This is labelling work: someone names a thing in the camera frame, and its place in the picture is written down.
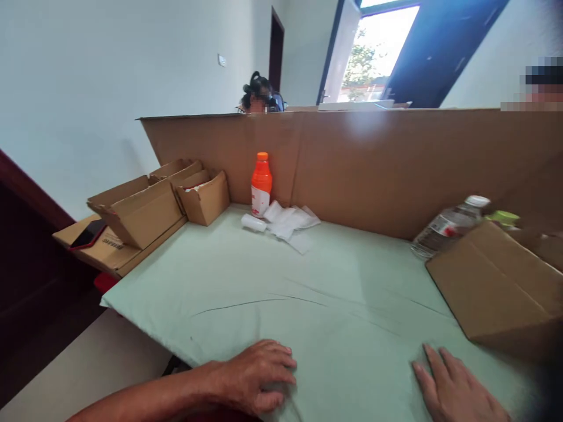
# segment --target black phone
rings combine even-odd
[[[104,220],[94,220],[88,224],[84,231],[70,245],[69,250],[85,249],[94,245],[96,240],[106,229],[107,224]]]

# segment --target table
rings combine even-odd
[[[253,342],[290,346],[297,387],[281,421],[429,420],[409,362],[421,343],[463,359],[514,416],[530,370],[470,343],[409,243],[322,223],[299,255],[241,228],[231,206],[210,227],[187,223],[103,298],[191,366]]]

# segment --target hand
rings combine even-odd
[[[412,367],[434,422],[510,422],[500,403],[446,349],[442,357],[424,345],[434,378],[418,363]]]
[[[284,401],[283,393],[265,392],[264,386],[296,383],[287,367],[297,367],[291,349],[274,340],[262,340],[228,362],[215,362],[209,378],[223,404],[257,416]]]

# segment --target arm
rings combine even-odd
[[[209,403],[258,415],[284,400],[280,392],[263,392],[264,385],[295,384],[286,367],[296,367],[291,349],[273,340],[261,341],[228,362],[209,362],[114,393],[68,422],[159,422]]]

